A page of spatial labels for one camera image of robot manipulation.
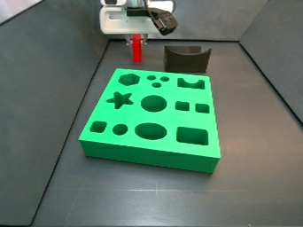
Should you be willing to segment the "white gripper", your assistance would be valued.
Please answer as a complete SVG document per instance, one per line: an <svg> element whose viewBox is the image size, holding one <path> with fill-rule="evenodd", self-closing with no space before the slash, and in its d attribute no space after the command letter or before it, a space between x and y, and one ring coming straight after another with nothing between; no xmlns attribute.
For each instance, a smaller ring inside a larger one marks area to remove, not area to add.
<svg viewBox="0 0 303 227"><path fill-rule="evenodd" d="M174 0L100 0L100 30L108 35L125 35L127 45L132 45L132 34L142 35L142 45L147 45L148 34L160 33L147 16L129 17L128 8L159 8L175 10Z"/></svg>

